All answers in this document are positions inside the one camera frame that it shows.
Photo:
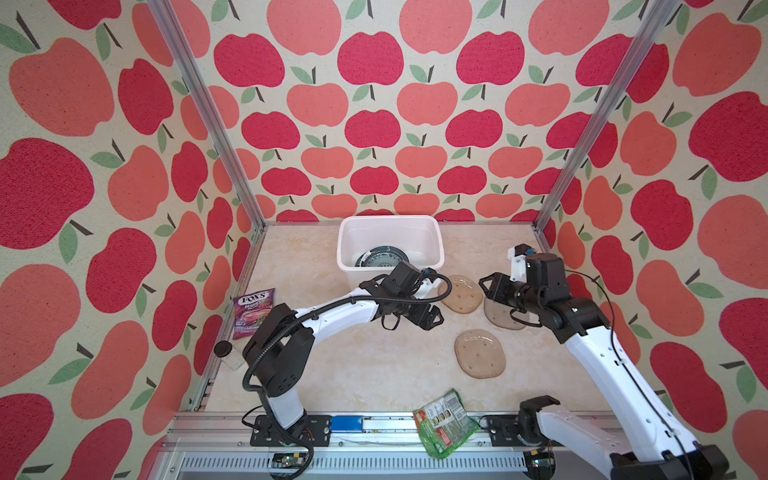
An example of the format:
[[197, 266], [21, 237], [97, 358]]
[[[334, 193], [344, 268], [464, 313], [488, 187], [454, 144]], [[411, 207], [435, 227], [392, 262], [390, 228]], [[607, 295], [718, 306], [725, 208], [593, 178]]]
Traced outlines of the teal patterned small plate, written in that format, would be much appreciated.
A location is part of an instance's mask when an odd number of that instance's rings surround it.
[[407, 254], [394, 246], [379, 246], [361, 254], [355, 262], [356, 268], [389, 268], [400, 262], [408, 262]]

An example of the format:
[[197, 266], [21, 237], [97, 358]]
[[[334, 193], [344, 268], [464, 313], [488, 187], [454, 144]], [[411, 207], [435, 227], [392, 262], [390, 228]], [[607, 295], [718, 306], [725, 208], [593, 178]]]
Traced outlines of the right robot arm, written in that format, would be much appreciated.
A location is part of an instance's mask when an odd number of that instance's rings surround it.
[[496, 272], [480, 279], [487, 299], [536, 314], [585, 368], [625, 434], [609, 435], [543, 395], [521, 403], [520, 440], [530, 446], [557, 442], [608, 479], [722, 479], [729, 462], [715, 445], [703, 445], [656, 396], [627, 358], [603, 311], [573, 298], [564, 279], [519, 282]]

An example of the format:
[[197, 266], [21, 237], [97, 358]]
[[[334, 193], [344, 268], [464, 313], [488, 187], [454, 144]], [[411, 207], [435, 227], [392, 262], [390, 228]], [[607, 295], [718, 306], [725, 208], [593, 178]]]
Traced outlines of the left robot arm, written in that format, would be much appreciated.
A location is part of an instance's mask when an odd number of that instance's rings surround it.
[[446, 297], [429, 293], [447, 283], [446, 276], [431, 269], [403, 278], [381, 274], [320, 306], [294, 310], [283, 303], [273, 307], [243, 348], [247, 364], [243, 389], [259, 395], [273, 423], [287, 431], [296, 429], [306, 416], [297, 384], [315, 346], [353, 326], [389, 315], [428, 331], [444, 322], [435, 304]]

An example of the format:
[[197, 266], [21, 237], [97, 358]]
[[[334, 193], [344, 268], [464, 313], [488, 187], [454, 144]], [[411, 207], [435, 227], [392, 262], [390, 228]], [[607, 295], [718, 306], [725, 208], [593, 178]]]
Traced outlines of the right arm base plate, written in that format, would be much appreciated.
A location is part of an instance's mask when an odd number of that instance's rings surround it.
[[483, 415], [478, 420], [481, 429], [490, 438], [493, 447], [543, 448], [562, 447], [562, 444], [544, 437], [537, 440], [527, 439], [519, 428], [516, 415]]

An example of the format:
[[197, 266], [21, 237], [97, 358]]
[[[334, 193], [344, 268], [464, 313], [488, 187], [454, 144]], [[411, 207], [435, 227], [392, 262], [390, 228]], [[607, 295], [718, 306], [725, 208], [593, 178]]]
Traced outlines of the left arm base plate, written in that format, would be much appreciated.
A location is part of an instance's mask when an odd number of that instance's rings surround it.
[[[291, 427], [284, 430], [292, 437], [313, 447], [327, 447], [331, 434], [330, 415], [304, 415]], [[253, 447], [295, 446], [295, 442], [280, 433], [281, 426], [271, 420], [268, 415], [256, 417], [255, 427], [251, 433], [250, 445]]]

